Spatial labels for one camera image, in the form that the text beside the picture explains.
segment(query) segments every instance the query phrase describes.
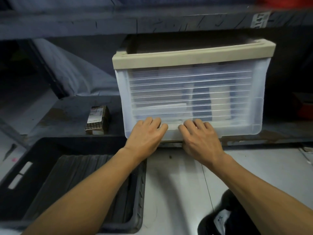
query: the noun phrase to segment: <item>gray shelf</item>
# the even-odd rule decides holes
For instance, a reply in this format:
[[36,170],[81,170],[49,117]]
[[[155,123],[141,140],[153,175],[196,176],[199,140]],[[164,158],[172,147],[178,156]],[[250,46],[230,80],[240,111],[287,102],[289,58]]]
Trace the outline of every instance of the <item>gray shelf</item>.
[[0,40],[250,28],[255,14],[270,12],[266,27],[313,25],[313,9],[258,6],[103,7],[49,13],[0,12]]
[[[74,96],[61,99],[50,109],[38,125],[26,137],[33,145],[43,137],[86,136],[85,126],[90,108],[107,105],[112,122],[108,134],[124,136],[123,113],[119,96]],[[262,131],[256,135],[227,136],[220,139],[223,146],[273,144],[313,141],[313,121],[269,120],[263,121]],[[181,146],[179,143],[163,147]]]

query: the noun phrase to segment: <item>small cardboard box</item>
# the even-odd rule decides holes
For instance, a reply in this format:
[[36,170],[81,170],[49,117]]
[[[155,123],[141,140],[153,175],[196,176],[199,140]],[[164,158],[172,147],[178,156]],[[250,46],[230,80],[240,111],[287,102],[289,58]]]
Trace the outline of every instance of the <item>small cardboard box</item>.
[[93,106],[90,110],[85,131],[91,135],[101,135],[108,131],[110,112],[107,106]]

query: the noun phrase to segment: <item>label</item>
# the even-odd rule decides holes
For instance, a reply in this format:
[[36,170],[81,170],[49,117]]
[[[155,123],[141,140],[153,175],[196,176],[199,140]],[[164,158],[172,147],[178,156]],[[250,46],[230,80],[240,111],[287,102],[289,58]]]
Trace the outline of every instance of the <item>label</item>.
[[102,135],[102,134],[104,134],[102,131],[97,131],[97,130],[93,130],[92,131],[92,135]]
[[230,211],[223,209],[214,219],[214,224],[221,235],[225,235],[225,223],[230,216]]
[[271,14],[270,11],[255,14],[252,18],[250,28],[253,29],[265,28],[270,14]]
[[101,122],[102,121],[102,113],[103,113],[103,108],[91,109],[87,124]]

